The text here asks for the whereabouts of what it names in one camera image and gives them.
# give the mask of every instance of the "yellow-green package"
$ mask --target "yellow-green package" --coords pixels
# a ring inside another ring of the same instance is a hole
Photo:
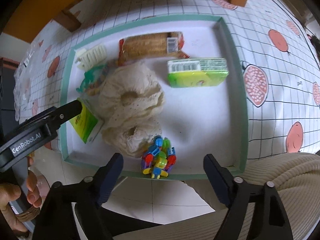
[[[168,61],[168,80],[173,88],[210,87],[228,76],[224,58],[188,58]]]
[[[82,111],[80,114],[70,119],[70,123],[84,143],[87,143],[88,141],[92,142],[99,133],[103,125],[103,120],[93,115],[89,106],[80,98],[77,100],[81,102]]]

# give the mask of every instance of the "crumpled fabric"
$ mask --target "crumpled fabric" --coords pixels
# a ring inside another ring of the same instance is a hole
[[[140,125],[130,128],[107,128],[102,131],[103,140],[121,153],[140,158],[156,135],[162,135],[159,122],[151,117]]]
[[[144,63],[117,68],[106,79],[98,101],[106,120],[102,138],[122,153],[141,157],[142,147],[161,135],[152,117],[163,109],[164,92],[156,74]]]

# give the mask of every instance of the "green tissue package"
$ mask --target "green tissue package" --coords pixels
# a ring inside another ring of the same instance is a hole
[[[173,88],[210,87],[228,76],[224,58],[188,58],[168,61],[168,80]]]

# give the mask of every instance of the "beige ribbed sleeve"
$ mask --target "beige ribbed sleeve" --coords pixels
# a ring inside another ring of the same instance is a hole
[[[248,183],[258,185],[263,185],[266,181],[274,182],[288,214],[294,240],[303,239],[319,219],[320,156],[286,153],[261,159],[248,164],[241,177]],[[186,183],[192,185],[212,208],[218,207],[221,210],[172,224],[125,233],[114,239],[212,240],[227,209],[219,205],[213,190],[210,192],[212,188],[209,181],[202,181],[199,187],[195,180]],[[239,239],[247,237],[253,208],[254,204],[250,203]]]

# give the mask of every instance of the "human hand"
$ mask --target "human hand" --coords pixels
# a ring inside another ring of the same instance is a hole
[[[28,158],[28,166],[33,164],[33,159]],[[37,177],[32,171],[29,171],[27,178],[27,200],[30,204],[33,204],[34,207],[38,208],[42,204],[42,199],[39,194],[39,189],[37,187]],[[16,218],[11,207],[8,205],[9,201],[17,200],[21,195],[21,189],[17,185],[10,183],[0,184],[0,210],[9,224],[12,231],[18,235],[21,232],[27,232],[27,228]]]

